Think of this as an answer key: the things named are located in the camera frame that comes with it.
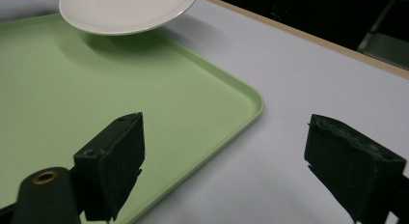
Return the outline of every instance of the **white plate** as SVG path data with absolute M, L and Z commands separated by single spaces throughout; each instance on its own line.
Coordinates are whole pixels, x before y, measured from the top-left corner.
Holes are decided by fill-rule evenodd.
M 195 0 L 60 0 L 72 26 L 100 35 L 125 35 L 156 28 L 176 18 Z

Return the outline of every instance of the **green tray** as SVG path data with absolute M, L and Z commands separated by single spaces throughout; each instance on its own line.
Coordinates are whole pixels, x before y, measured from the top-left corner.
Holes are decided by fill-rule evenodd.
M 1 23 L 0 46 L 0 208 L 25 177 L 71 168 L 111 121 L 142 111 L 146 160 L 117 221 L 133 222 L 263 109 L 253 88 L 157 31 L 95 36 L 54 14 Z

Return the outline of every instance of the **table surface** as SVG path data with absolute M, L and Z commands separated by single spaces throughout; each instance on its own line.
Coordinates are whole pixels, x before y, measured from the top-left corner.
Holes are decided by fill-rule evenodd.
M 0 22 L 57 13 L 58 1 L 0 0 Z M 265 110 L 138 223 L 351 223 L 304 160 L 312 114 L 409 158 L 408 71 L 217 0 L 159 31 L 255 87 Z

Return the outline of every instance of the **white table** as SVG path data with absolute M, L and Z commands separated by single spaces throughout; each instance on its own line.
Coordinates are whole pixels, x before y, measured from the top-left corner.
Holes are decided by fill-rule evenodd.
M 264 113 L 138 223 L 352 223 L 307 167 L 307 123 L 332 117 L 409 159 L 409 72 L 216 3 L 160 30 L 259 90 Z M 0 22 L 57 12 L 58 0 L 0 0 Z

